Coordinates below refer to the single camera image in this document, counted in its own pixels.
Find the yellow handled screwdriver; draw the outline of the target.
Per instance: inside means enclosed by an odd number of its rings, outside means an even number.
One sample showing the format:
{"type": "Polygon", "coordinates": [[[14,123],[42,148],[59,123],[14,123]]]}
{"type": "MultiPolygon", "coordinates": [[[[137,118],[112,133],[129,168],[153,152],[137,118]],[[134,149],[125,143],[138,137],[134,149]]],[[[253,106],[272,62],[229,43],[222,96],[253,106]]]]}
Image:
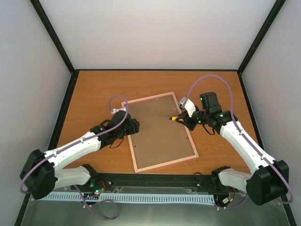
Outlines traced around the yellow handled screwdriver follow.
{"type": "Polygon", "coordinates": [[[171,121],[179,121],[179,117],[178,116],[173,116],[173,117],[170,117],[169,120],[171,121]]]}

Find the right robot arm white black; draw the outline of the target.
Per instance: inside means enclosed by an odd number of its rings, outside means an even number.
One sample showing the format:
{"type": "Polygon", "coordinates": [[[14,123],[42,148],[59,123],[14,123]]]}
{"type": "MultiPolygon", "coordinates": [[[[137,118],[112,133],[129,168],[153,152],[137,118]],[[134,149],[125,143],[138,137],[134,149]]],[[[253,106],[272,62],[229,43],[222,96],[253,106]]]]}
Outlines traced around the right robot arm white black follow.
{"type": "Polygon", "coordinates": [[[170,120],[178,122],[190,131],[197,125],[212,128],[211,135],[219,134],[242,157],[250,172],[243,173],[230,167],[212,171],[215,187],[229,186],[246,193],[256,205],[280,198],[288,193],[289,167],[284,161],[276,161],[267,154],[243,129],[230,110],[223,111],[216,93],[201,94],[202,110],[189,99],[179,102],[182,112],[170,120]]]}

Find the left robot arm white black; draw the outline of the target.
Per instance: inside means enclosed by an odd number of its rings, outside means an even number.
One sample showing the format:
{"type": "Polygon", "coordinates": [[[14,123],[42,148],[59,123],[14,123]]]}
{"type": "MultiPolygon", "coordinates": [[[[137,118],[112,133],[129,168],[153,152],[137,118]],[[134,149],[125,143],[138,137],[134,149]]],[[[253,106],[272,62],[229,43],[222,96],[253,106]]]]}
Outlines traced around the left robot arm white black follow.
{"type": "Polygon", "coordinates": [[[98,184],[97,172],[88,164],[68,169],[67,165],[77,159],[111,146],[117,139],[139,132],[140,123],[124,108],[115,109],[110,120],[94,126],[80,138],[59,148],[42,152],[32,151],[20,173],[21,186],[36,200],[53,190],[73,185],[94,189],[98,184]]]}

